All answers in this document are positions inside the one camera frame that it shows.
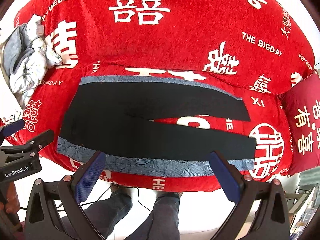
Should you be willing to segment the person's left hand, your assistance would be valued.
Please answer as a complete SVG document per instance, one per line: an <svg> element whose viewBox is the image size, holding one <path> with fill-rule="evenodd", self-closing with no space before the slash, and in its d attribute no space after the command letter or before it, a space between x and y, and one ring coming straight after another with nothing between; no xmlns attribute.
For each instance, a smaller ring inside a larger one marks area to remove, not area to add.
<svg viewBox="0 0 320 240"><path fill-rule="evenodd" d="M20 210L20 202L16 191L14 182L10 182L5 193L6 204L0 203L0 209L5 210L6 213L18 213Z"/></svg>

